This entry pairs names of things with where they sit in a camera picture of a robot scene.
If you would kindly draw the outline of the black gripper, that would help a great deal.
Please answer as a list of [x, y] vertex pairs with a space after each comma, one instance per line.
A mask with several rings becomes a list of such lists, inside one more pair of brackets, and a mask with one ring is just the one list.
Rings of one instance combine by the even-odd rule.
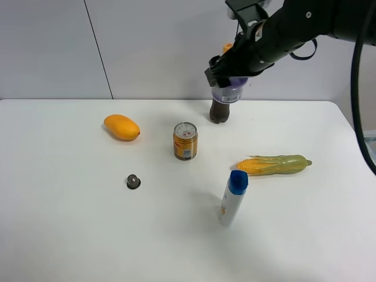
[[252, 20], [240, 27], [233, 46], [220, 57], [220, 78], [257, 76], [276, 61], [276, 21]]

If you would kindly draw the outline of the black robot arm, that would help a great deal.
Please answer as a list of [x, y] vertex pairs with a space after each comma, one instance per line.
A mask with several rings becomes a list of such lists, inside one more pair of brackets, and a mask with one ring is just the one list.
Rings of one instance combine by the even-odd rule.
[[260, 1], [226, 1], [244, 29], [212, 67], [217, 78], [252, 77], [319, 35], [354, 42], [371, 1], [284, 1], [271, 16]]

